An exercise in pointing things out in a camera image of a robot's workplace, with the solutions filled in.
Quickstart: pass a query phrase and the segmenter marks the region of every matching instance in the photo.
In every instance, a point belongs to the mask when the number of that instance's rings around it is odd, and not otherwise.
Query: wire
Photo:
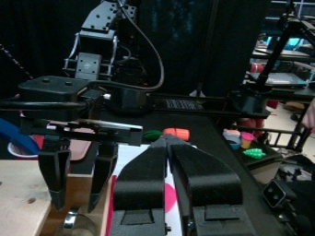
[[[153,45],[152,45],[152,42],[149,41],[147,35],[144,34],[144,32],[141,31],[141,29],[136,26],[136,24],[133,23],[133,20],[131,19],[125,9],[124,9],[124,5],[121,4],[120,0],[117,0],[117,4],[120,6],[120,9],[121,9],[121,12],[123,12],[123,15],[125,16],[125,18],[129,20],[131,24],[133,25],[133,28],[136,29],[136,31],[140,33],[140,35],[143,36],[144,40],[147,41],[147,43],[149,44],[149,47],[151,49],[153,50],[155,54],[156,54],[156,57],[157,57],[157,61],[159,61],[159,66],[160,66],[160,80],[159,80],[159,83],[152,86],[152,87],[139,87],[139,86],[132,86],[132,85],[125,85],[125,84],[120,84],[117,82],[109,82],[108,81],[92,81],[91,82],[91,85],[92,84],[96,84],[96,85],[107,85],[107,86],[111,86],[111,87],[116,87],[116,88],[125,88],[125,89],[139,89],[139,90],[144,90],[147,92],[149,91],[153,91],[156,89],[159,89],[163,84],[164,84],[164,66],[163,66],[163,60],[161,60],[161,57],[160,57],[160,54],[157,53],[157,50],[155,49]]]
[[[32,101],[0,101],[0,111],[37,111],[37,110],[80,110],[88,106],[80,102],[32,102]]]

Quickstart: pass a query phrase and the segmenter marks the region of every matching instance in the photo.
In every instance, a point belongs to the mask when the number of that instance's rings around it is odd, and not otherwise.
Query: black backdrop
[[[100,0],[0,1],[0,44],[33,77],[64,76],[61,67],[73,35],[99,3]],[[198,81],[204,81],[206,94],[222,96],[238,87],[268,5],[268,0],[141,1],[139,25],[165,65],[160,91],[187,94]],[[140,44],[153,84],[159,68],[147,45]],[[0,52],[0,98],[12,96],[25,80],[25,74]]]

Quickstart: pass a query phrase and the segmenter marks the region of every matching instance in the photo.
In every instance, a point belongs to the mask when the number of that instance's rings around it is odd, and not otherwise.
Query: wooden block
[[[1,235],[36,236],[51,209],[51,196],[35,160],[0,160]]]
[[[112,181],[104,187],[96,208],[87,213],[91,181],[91,176],[69,175],[65,206],[56,211],[37,161],[0,160],[0,235],[52,236],[63,226],[71,207],[80,207],[96,225],[96,235],[103,236]]]
[[[109,207],[111,182],[104,186],[100,201],[91,213],[87,213],[87,204],[89,196],[92,179],[85,175],[69,175],[67,183],[67,200],[63,210],[56,211],[52,207],[47,221],[43,226],[40,236],[52,236],[63,226],[67,213],[72,207],[80,207],[80,212],[92,219],[96,226],[95,235],[105,235],[107,213]]]

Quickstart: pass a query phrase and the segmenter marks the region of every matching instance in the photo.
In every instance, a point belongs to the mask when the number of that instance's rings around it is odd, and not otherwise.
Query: pink object
[[[315,99],[310,103],[302,124],[306,128],[315,128]]]
[[[165,183],[165,213],[171,210],[176,201],[176,191],[173,187],[168,183]]]
[[[180,138],[183,141],[188,141],[189,139],[189,130],[188,129],[179,129],[179,128],[167,128],[163,131],[163,134],[171,134]]]
[[[251,133],[243,132],[242,133],[242,138],[247,141],[252,141],[254,140],[254,135]]]

